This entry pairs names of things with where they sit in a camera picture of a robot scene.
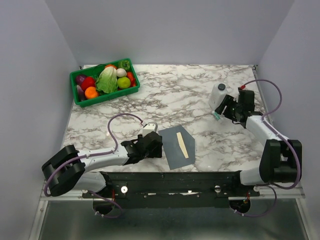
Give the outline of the green white glue stick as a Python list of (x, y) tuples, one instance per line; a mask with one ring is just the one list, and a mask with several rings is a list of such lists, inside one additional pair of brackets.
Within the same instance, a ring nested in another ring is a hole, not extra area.
[(217, 112), (213, 111), (212, 112), (212, 115), (214, 117), (214, 119), (217, 121), (217, 122), (221, 122), (223, 121), (224, 117), (220, 114), (218, 114)]

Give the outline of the grey envelope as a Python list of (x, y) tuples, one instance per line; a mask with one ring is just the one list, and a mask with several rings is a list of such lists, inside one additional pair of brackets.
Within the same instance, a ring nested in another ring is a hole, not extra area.
[[(181, 132), (189, 158), (185, 158), (177, 140), (177, 133)], [(174, 126), (159, 131), (162, 136), (163, 150), (170, 170), (193, 165), (196, 161), (195, 139), (181, 126)]]

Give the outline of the beige letter paper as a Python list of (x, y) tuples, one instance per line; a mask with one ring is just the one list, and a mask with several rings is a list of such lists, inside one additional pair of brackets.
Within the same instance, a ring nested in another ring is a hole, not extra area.
[(184, 157), (186, 159), (188, 159), (189, 158), (189, 154), (188, 154), (188, 151), (187, 151), (187, 148), (186, 148), (182, 133), (181, 132), (177, 132), (176, 133), (176, 137), (177, 137), (178, 145), (179, 145)]

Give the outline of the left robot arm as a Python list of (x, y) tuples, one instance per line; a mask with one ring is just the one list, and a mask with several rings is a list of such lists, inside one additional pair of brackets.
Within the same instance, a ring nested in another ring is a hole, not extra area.
[(101, 198), (107, 197), (111, 185), (100, 174), (89, 174), (106, 167), (136, 164), (146, 158), (161, 158), (162, 146), (162, 136), (154, 131), (116, 144), (115, 149), (78, 151), (74, 145), (68, 145), (41, 167), (46, 180), (44, 195), (61, 196), (81, 181), (85, 185), (82, 189), (94, 191)]

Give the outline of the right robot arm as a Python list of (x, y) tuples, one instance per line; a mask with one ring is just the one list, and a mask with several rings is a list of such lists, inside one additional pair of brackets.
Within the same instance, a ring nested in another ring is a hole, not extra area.
[(255, 93), (239, 89), (238, 98), (227, 90), (213, 89), (209, 98), (216, 118), (224, 117), (250, 131), (263, 145), (259, 166), (242, 170), (230, 183), (230, 191), (241, 196), (248, 186), (292, 183), (296, 186), (302, 176), (302, 143), (279, 133), (255, 110)]

